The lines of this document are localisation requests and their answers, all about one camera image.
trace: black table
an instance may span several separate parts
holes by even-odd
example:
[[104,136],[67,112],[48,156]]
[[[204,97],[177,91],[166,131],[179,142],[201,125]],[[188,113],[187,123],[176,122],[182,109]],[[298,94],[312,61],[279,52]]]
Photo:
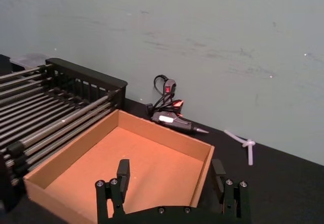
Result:
[[[125,110],[147,118],[144,105],[126,101]],[[245,180],[250,187],[254,223],[324,223],[324,166],[299,157],[256,144],[254,166],[248,166],[246,149],[222,131],[198,125],[208,135],[194,137],[215,146],[227,176],[234,181]],[[219,211],[210,174],[202,190],[199,207]],[[65,223],[24,197],[0,223]]]

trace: wall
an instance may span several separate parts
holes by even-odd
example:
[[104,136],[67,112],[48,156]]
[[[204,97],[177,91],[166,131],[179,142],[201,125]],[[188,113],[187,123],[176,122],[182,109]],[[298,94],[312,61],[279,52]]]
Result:
[[120,77],[143,103],[165,74],[187,118],[324,164],[323,2],[0,0],[0,53]]

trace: screw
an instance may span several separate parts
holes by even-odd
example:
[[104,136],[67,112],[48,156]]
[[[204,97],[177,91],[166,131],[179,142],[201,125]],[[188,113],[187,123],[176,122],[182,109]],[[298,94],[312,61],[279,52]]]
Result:
[[98,186],[98,187],[103,186],[103,181],[99,180],[99,181],[97,182],[97,186]]
[[226,180],[225,182],[226,182],[227,185],[232,185],[233,184],[233,181],[230,180],[230,179]]
[[160,214],[163,214],[164,213],[164,208],[162,208],[162,207],[160,207],[159,209],[158,209],[158,212],[160,213]]
[[112,185],[116,185],[117,183],[118,183],[118,181],[117,181],[117,179],[113,179],[112,181],[110,181],[110,183],[112,184]]
[[191,209],[189,207],[185,207],[184,208],[184,212],[186,212],[187,214],[191,211]]
[[245,182],[245,181],[240,182],[239,185],[241,185],[242,187],[247,187],[248,186],[247,182]]

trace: brown cardboard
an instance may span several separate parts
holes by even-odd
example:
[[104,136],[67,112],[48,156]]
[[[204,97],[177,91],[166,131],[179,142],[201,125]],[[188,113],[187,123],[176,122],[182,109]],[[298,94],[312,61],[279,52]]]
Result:
[[[114,111],[25,176],[29,198],[70,223],[96,223],[95,182],[130,159],[126,213],[197,206],[214,147]],[[108,202],[108,213],[112,206]]]

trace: gray metal bar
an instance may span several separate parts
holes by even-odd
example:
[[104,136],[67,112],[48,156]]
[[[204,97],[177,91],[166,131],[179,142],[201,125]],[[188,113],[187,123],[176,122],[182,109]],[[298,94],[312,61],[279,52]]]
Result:
[[4,92],[0,92],[0,97],[4,97],[4,96],[7,96],[7,95],[11,95],[11,94],[15,94],[15,93],[18,93],[22,90],[25,90],[31,86],[35,86],[35,85],[38,85],[38,84],[41,84],[45,81],[49,81],[51,80],[52,78],[51,77],[48,77],[46,79],[43,79],[43,80],[39,80],[39,81],[34,81],[34,82],[31,82],[29,84],[26,84],[26,85],[23,85],[23,86],[18,86],[18,87],[15,87],[13,89],[10,89],[10,90],[7,90],[7,91],[4,91]]
[[27,76],[27,77],[24,77],[24,78],[21,78],[21,79],[17,79],[17,80],[14,80],[14,81],[9,81],[9,82],[6,82],[6,83],[2,83],[2,84],[0,84],[0,89],[11,87],[11,86],[20,84],[20,83],[22,83],[24,81],[34,80],[34,79],[39,78],[41,76],[42,76],[42,74],[37,74],[37,75]]
[[23,119],[21,119],[21,120],[19,120],[19,121],[16,121],[16,122],[14,122],[14,123],[12,123],[12,124],[9,124],[9,125],[6,126],[6,127],[3,127],[3,128],[0,127],[0,133],[6,132],[6,131],[8,131],[8,130],[10,130],[10,129],[12,129],[12,128],[18,126],[18,125],[20,125],[20,124],[22,124],[22,123],[29,122],[30,120],[32,120],[32,119],[34,119],[34,118],[36,118],[36,117],[38,117],[38,116],[40,116],[40,115],[43,115],[43,114],[45,114],[46,112],[48,112],[48,111],[50,111],[50,110],[52,110],[52,109],[55,109],[55,108],[57,108],[57,107],[59,107],[59,106],[61,106],[61,105],[63,105],[63,104],[64,104],[64,102],[61,102],[61,103],[58,103],[58,104],[56,104],[56,105],[53,105],[52,107],[48,107],[49,105],[46,104],[46,105],[45,105],[46,109],[43,109],[43,110],[40,110],[40,111],[35,110],[35,112],[36,112],[35,114],[32,114],[32,115],[30,115],[30,116],[28,116],[28,117],[25,117],[25,118],[23,118]]
[[39,111],[39,110],[41,110],[43,108],[46,108],[46,107],[48,107],[48,106],[50,106],[50,105],[52,105],[54,103],[57,103],[58,101],[59,101],[58,99],[57,100],[54,100],[52,102],[49,102],[49,103],[44,104],[44,105],[41,105],[41,106],[39,106],[37,108],[34,108],[32,110],[29,110],[29,111],[27,111],[25,113],[19,114],[16,117],[10,118],[9,120],[6,120],[6,121],[0,123],[0,127],[3,127],[5,125],[7,125],[7,124],[10,124],[12,122],[15,122],[16,120],[21,119],[21,118],[24,118],[24,117],[26,117],[26,116],[28,116],[30,114],[33,114],[33,113],[35,113],[35,112],[37,112],[37,111]]
[[66,116],[65,118],[59,119],[59,120],[53,122],[52,124],[47,125],[43,129],[36,131],[34,134],[21,139],[20,142],[26,148],[30,147],[32,144],[39,141],[40,139],[42,139],[44,137],[47,137],[52,132],[62,128],[63,126],[65,126],[67,124],[69,124],[73,120],[79,118],[80,116],[84,115],[88,111],[94,109],[95,107],[97,107],[101,103],[106,102],[109,98],[110,98],[109,96],[103,96],[102,98],[100,98],[100,99],[94,101],[93,103],[85,106],[84,108],[82,108],[82,109],[80,109],[80,110]]
[[7,75],[4,75],[4,76],[0,76],[0,81],[6,80],[6,79],[10,79],[10,78],[14,78],[14,77],[21,76],[21,75],[25,75],[25,74],[28,74],[28,73],[32,73],[32,72],[38,71],[38,70],[40,70],[40,68],[39,67],[36,67],[36,68],[29,69],[29,70],[18,71],[18,72],[15,72],[15,73],[11,73],[11,74],[7,74]]
[[105,105],[103,105],[101,107],[98,107],[97,109],[93,110],[91,113],[86,114],[85,116],[83,116],[83,117],[79,118],[78,120],[74,121],[73,123],[69,124],[67,127],[64,127],[60,131],[55,132],[54,134],[50,135],[46,139],[36,143],[35,145],[31,146],[30,148],[28,148],[25,151],[25,155],[30,156],[30,155],[34,154],[35,152],[39,151],[39,149],[47,146],[48,144],[55,141],[57,138],[63,136],[66,133],[68,133],[70,130],[76,128],[77,126],[84,123],[88,119],[94,117],[96,114],[98,114],[99,112],[101,112],[105,108],[109,107],[110,105],[111,105],[111,103],[107,103],[107,104],[105,104]]
[[85,129],[87,129],[88,127],[90,127],[91,125],[93,125],[94,123],[96,123],[97,121],[99,121],[100,119],[102,119],[104,116],[106,116],[107,114],[109,114],[113,109],[114,109],[114,107],[109,108],[108,110],[102,112],[101,114],[98,114],[93,119],[88,120],[87,122],[85,122],[81,126],[79,126],[76,129],[72,130],[70,133],[64,135],[59,140],[55,141],[54,143],[52,143],[49,146],[45,147],[44,149],[40,150],[39,152],[37,152],[36,154],[34,154],[32,157],[28,158],[27,159],[27,163],[29,165],[32,165],[32,164],[36,163],[38,160],[40,160],[41,158],[43,158],[46,155],[48,155],[54,149],[58,148],[60,145],[62,145],[66,141],[70,140],[71,138],[76,137],[77,135],[79,135],[80,133],[82,133]]
[[[62,110],[62,108],[64,108],[64,107],[65,107],[65,106],[63,106],[63,107],[61,107],[61,108],[59,108],[59,109],[56,109],[56,110],[54,110],[54,111],[51,112],[51,113],[59,112],[59,111]],[[51,122],[52,120],[58,118],[59,116],[61,116],[61,115],[63,115],[63,114],[66,114],[66,113],[70,112],[70,111],[73,110],[74,108],[75,108],[75,107],[70,107],[70,108],[68,108],[68,109],[66,109],[66,110],[64,110],[64,111],[62,111],[62,112],[59,112],[59,113],[53,115],[52,117],[49,117],[49,118],[47,118],[46,120],[44,120],[44,121],[42,121],[42,122],[40,122],[40,123],[38,123],[38,124],[35,124],[35,125],[33,125],[33,126],[27,128],[26,130],[23,130],[23,131],[19,132],[18,134],[16,134],[16,135],[14,135],[14,136],[12,136],[12,137],[10,137],[10,138],[8,138],[8,139],[2,141],[2,142],[0,143],[0,148],[2,148],[2,147],[5,146],[6,144],[8,144],[8,143],[10,143],[10,142],[12,142],[12,141],[14,141],[14,140],[16,140],[16,139],[22,137],[23,135],[25,135],[25,134],[27,134],[27,133],[29,133],[29,132],[33,132],[33,130],[37,129],[38,127],[41,127],[42,125],[45,125],[45,124],[47,124],[48,122]]]
[[0,105],[9,103],[10,101],[17,101],[19,98],[23,98],[28,95],[33,95],[33,94],[39,93],[41,91],[44,91],[44,87],[42,87],[42,86],[34,88],[34,89],[26,91],[26,92],[23,92],[23,93],[20,93],[20,94],[17,94],[17,95],[13,95],[9,98],[0,100]]
[[28,101],[27,103],[24,103],[24,104],[18,105],[18,106],[16,106],[16,107],[13,107],[13,108],[11,108],[11,109],[8,109],[8,110],[6,110],[6,111],[3,111],[3,112],[0,113],[0,117],[1,117],[1,116],[4,116],[4,115],[6,115],[6,114],[9,114],[9,113],[11,113],[11,112],[13,112],[13,111],[16,111],[16,110],[18,110],[18,109],[24,108],[24,107],[26,107],[26,106],[28,106],[28,105],[34,104],[34,103],[36,103],[36,102],[38,102],[38,101],[40,101],[40,100],[42,100],[42,99],[46,99],[46,98],[48,98],[48,97],[49,97],[49,95],[45,95],[45,96],[42,96],[42,97],[40,97],[40,98],[38,98],[38,99],[34,99],[34,100],[31,100],[31,101]]
[[16,115],[19,115],[19,114],[21,114],[21,113],[23,113],[23,112],[25,112],[25,111],[28,111],[28,110],[30,110],[30,109],[34,109],[35,107],[37,107],[37,106],[39,106],[39,105],[42,105],[42,104],[44,104],[44,103],[47,103],[47,102],[49,102],[49,101],[52,101],[53,99],[54,99],[54,97],[51,97],[51,98],[49,98],[49,99],[45,99],[45,100],[43,100],[43,101],[41,101],[41,102],[35,103],[35,104],[30,105],[30,106],[28,106],[28,107],[25,107],[25,108],[23,108],[23,109],[21,109],[21,110],[18,110],[18,111],[14,112],[14,113],[11,113],[11,114],[8,114],[8,115],[6,115],[6,116],[3,116],[3,117],[0,118],[0,122],[4,121],[4,120],[6,120],[6,119],[10,119],[10,118],[12,118],[12,117],[14,117],[14,116],[16,116]]
[[[68,106],[69,106],[69,105],[64,105],[63,107],[61,107],[61,109],[67,108]],[[36,118],[36,119],[33,119],[33,120],[31,120],[31,121],[29,121],[29,122],[23,124],[23,125],[20,125],[20,126],[14,128],[14,129],[12,129],[12,130],[9,130],[9,131],[5,132],[4,134],[0,135],[0,141],[1,141],[2,139],[4,139],[4,138],[10,136],[10,135],[13,135],[14,133],[16,133],[16,132],[18,132],[18,131],[21,131],[21,130],[23,130],[23,129],[25,129],[25,128],[27,128],[27,127],[29,127],[29,126],[31,126],[31,125],[33,125],[33,124],[35,124],[35,123],[41,121],[41,120],[43,120],[43,119],[46,119],[47,117],[51,116],[51,115],[54,114],[55,112],[57,112],[57,111],[54,110],[54,111],[51,111],[51,112],[49,112],[49,113],[47,113],[47,114],[43,114],[42,116],[40,116],[40,117],[38,117],[38,118]]]
[[12,103],[12,104],[7,105],[7,106],[4,106],[4,107],[1,107],[1,108],[0,108],[0,112],[2,112],[2,111],[4,111],[4,110],[7,110],[7,109],[10,109],[10,108],[12,108],[12,107],[15,107],[15,106],[17,106],[17,105],[23,104],[23,103],[25,103],[25,102],[28,102],[28,101],[30,101],[30,100],[32,100],[32,99],[36,99],[36,98],[38,98],[38,97],[40,97],[40,96],[43,96],[43,95],[45,95],[45,93],[36,94],[36,95],[33,95],[33,96],[29,97],[29,98],[26,98],[26,99],[23,99],[23,100],[17,101],[17,102],[15,102],[15,103]]
[[62,148],[64,148],[65,146],[67,146],[70,142],[72,142],[75,138],[66,141],[65,143],[63,143],[61,146],[59,146],[57,149],[55,149],[53,152],[49,153],[46,157],[44,157],[43,159],[41,159],[40,161],[34,163],[32,166],[30,166],[28,168],[28,171],[31,172],[33,171],[36,167],[38,167],[39,165],[41,165],[43,162],[45,162],[49,157],[53,156],[55,153],[57,153],[58,151],[60,151]]

